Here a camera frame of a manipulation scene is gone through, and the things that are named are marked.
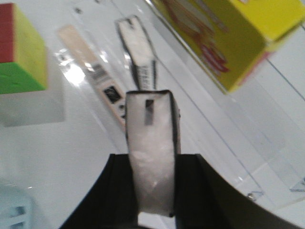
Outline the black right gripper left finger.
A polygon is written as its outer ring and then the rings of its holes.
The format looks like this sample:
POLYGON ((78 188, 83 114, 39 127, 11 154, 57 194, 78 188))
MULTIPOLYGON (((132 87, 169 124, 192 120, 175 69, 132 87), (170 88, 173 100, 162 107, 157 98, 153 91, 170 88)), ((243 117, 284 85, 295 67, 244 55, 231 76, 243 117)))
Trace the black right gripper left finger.
POLYGON ((127 154, 111 154, 90 191, 62 229, 124 229, 138 225, 138 204, 127 154))

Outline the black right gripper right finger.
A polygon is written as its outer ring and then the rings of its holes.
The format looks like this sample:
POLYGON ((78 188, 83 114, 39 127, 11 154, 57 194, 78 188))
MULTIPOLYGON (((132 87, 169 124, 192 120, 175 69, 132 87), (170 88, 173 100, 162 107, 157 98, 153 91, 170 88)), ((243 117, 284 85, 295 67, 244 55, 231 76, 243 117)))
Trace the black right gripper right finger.
POLYGON ((296 229, 227 183, 200 154, 175 158, 178 229, 296 229))

